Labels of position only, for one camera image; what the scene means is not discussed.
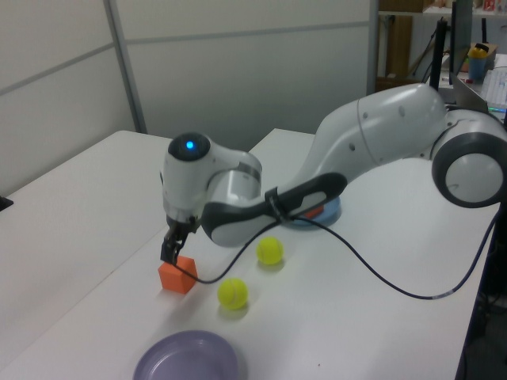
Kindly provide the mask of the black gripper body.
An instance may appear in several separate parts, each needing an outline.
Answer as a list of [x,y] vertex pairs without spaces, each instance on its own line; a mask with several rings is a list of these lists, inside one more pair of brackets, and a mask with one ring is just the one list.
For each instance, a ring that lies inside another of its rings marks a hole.
[[191,217],[190,219],[179,222],[176,219],[168,218],[168,226],[171,235],[182,236],[183,234],[194,234],[199,229],[199,219]]

